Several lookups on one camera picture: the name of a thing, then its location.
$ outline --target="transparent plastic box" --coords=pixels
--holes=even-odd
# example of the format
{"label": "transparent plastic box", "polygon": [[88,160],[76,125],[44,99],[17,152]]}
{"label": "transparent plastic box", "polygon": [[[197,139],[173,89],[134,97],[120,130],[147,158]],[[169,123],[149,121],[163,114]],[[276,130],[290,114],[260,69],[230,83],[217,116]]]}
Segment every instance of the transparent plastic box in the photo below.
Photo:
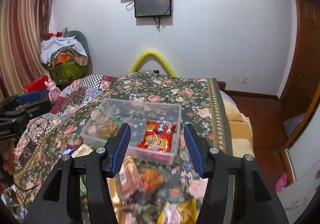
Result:
{"label": "transparent plastic box", "polygon": [[[181,105],[179,104],[134,102],[106,98],[97,110],[92,113],[91,118],[83,127],[80,135],[84,143],[96,148],[104,146],[107,142],[98,137],[99,133],[96,130],[98,128],[101,129],[101,126],[108,120],[113,119],[113,122],[117,121],[117,129],[121,127],[122,123],[128,123],[131,126],[131,139],[127,155],[131,155],[138,160],[170,165],[173,163],[173,158],[178,152],[181,109]],[[147,120],[165,124],[177,124],[177,128],[172,136],[170,152],[160,152],[137,147],[144,139]]]}

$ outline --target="yellow foam tube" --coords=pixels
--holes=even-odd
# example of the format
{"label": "yellow foam tube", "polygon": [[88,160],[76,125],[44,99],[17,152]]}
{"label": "yellow foam tube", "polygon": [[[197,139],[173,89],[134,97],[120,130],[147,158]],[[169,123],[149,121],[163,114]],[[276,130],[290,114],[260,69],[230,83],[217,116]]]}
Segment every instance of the yellow foam tube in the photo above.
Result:
{"label": "yellow foam tube", "polygon": [[147,49],[141,55],[139,55],[138,59],[131,68],[131,72],[136,72],[148,56],[154,56],[156,59],[158,59],[168,76],[177,77],[164,56],[153,49]]}

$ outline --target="wooden floor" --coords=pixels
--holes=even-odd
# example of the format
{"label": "wooden floor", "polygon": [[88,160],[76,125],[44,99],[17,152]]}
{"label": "wooden floor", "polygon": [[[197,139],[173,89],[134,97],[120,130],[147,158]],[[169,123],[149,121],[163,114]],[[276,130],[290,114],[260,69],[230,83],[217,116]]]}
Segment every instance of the wooden floor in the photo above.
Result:
{"label": "wooden floor", "polygon": [[253,151],[270,185],[274,187],[285,171],[279,152],[286,141],[284,112],[277,101],[230,96],[240,112],[249,117],[253,132]]}

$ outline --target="pink slipper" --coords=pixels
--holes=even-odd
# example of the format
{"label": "pink slipper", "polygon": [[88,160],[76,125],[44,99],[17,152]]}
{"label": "pink slipper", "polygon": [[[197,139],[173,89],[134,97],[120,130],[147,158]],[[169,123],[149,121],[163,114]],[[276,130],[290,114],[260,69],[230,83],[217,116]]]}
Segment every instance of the pink slipper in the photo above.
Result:
{"label": "pink slipper", "polygon": [[275,185],[275,192],[280,192],[288,184],[288,174],[284,172]]}

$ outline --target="metal screw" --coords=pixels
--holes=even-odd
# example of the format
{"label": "metal screw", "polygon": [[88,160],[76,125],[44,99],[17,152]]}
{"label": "metal screw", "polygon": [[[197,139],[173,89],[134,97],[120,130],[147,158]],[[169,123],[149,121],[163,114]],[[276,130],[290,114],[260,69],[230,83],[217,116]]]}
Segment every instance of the metal screw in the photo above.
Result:
{"label": "metal screw", "polygon": [[105,148],[104,147],[98,147],[97,148],[97,150],[96,150],[96,152],[98,153],[98,154],[102,154],[102,153],[104,153],[105,152]]}
{"label": "metal screw", "polygon": [[69,154],[65,154],[65,155],[62,155],[61,158],[62,158],[63,161],[67,161],[67,160],[69,160],[70,155]]}
{"label": "metal screw", "polygon": [[252,160],[253,160],[253,156],[250,155],[250,154],[246,154],[246,155],[244,156],[244,158],[245,158],[247,161],[252,161]]}
{"label": "metal screw", "polygon": [[210,148],[210,150],[209,150],[212,154],[218,154],[219,153],[219,149],[218,148],[216,148],[216,147],[212,147],[212,148]]}

